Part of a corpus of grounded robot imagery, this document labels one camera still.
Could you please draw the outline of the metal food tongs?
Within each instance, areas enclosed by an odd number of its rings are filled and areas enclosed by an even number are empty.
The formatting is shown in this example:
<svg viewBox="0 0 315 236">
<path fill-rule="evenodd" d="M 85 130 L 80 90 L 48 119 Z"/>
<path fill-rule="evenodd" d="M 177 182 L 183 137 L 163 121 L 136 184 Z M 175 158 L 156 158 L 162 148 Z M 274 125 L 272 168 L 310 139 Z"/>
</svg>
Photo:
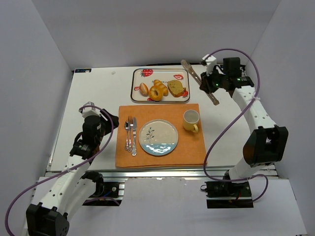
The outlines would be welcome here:
<svg viewBox="0 0 315 236">
<path fill-rule="evenodd" d="M 202 84 L 201 78 L 197 75 L 195 70 L 193 69 L 192 65 L 188 63 L 185 59 L 181 60 L 182 67 L 196 80 L 199 86 Z M 219 105 L 219 101 L 216 99 L 216 97 L 212 93 L 205 92 L 206 95 L 209 97 L 209 99 L 212 101 L 212 103 L 216 106 Z"/>
</svg>

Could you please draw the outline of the golden bagel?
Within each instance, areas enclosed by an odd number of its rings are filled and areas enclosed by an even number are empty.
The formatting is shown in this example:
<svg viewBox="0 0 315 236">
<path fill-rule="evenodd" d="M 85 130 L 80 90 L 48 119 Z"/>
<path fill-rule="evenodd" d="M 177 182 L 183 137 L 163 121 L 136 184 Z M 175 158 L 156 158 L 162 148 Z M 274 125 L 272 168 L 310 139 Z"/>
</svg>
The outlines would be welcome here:
<svg viewBox="0 0 315 236">
<path fill-rule="evenodd" d="M 159 86 L 152 86 L 149 90 L 149 97 L 153 101 L 161 101 L 163 98 L 163 89 Z"/>
</svg>

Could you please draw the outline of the striped long bread roll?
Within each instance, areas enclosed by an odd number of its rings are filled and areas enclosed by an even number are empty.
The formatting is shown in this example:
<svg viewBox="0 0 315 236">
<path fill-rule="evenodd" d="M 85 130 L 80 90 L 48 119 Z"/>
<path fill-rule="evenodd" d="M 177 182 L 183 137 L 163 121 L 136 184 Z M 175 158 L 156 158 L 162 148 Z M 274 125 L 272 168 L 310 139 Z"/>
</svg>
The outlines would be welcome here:
<svg viewBox="0 0 315 236">
<path fill-rule="evenodd" d="M 164 96 L 168 95 L 168 88 L 167 88 L 167 86 L 165 86 L 160 80 L 154 80 L 154 85 L 158 86 L 159 88 L 162 89 Z"/>
</svg>

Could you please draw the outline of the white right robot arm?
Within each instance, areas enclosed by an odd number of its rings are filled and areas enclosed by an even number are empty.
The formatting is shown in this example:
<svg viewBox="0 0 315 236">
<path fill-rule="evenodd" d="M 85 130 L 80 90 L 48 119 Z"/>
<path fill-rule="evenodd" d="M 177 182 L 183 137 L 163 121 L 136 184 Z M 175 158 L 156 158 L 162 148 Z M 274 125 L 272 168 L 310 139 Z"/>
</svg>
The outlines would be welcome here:
<svg viewBox="0 0 315 236">
<path fill-rule="evenodd" d="M 240 58 L 224 58 L 223 66 L 219 66 L 214 56 L 206 55 L 202 65 L 207 69 L 201 74 L 201 90 L 227 91 L 241 109 L 239 117 L 244 117 L 248 124 L 251 134 L 243 146 L 243 157 L 222 180 L 246 182 L 263 166 L 282 160 L 288 130 L 278 126 L 267 114 L 258 98 L 258 84 L 242 74 Z"/>
</svg>

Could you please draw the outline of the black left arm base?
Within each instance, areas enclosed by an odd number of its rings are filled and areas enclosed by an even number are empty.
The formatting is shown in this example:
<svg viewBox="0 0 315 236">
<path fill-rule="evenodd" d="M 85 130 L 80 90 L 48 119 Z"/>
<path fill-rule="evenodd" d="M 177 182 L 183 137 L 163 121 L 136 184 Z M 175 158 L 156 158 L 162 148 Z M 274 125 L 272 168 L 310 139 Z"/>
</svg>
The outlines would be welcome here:
<svg viewBox="0 0 315 236">
<path fill-rule="evenodd" d="M 122 202 L 124 184 L 105 180 L 98 172 L 85 172 L 80 179 L 89 179 L 94 184 L 94 193 L 83 203 L 84 206 L 118 206 Z"/>
</svg>

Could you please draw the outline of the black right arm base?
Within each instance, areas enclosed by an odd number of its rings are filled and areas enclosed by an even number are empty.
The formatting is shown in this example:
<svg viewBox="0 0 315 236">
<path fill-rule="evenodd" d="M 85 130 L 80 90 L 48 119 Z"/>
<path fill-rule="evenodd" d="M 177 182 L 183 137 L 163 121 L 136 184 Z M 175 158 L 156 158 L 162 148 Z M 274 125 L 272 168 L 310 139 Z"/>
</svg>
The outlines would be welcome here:
<svg viewBox="0 0 315 236">
<path fill-rule="evenodd" d="M 201 185 L 200 190 L 206 193 L 208 209 L 253 208 L 248 182 L 208 181 Z"/>
</svg>

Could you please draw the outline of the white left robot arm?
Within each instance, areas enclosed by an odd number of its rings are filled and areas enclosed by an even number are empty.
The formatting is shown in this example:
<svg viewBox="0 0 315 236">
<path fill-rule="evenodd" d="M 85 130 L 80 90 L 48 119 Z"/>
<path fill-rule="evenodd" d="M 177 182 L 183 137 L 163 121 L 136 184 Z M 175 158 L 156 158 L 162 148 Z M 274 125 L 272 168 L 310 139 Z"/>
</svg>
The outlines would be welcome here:
<svg viewBox="0 0 315 236">
<path fill-rule="evenodd" d="M 103 137 L 119 126 L 119 118 L 93 105 L 85 105 L 79 112 L 84 118 L 82 130 L 63 171 L 39 203 L 30 204 L 26 211 L 31 236 L 67 235 L 77 210 L 88 197 L 99 197 L 104 190 L 102 175 L 88 169 L 101 151 Z"/>
</svg>

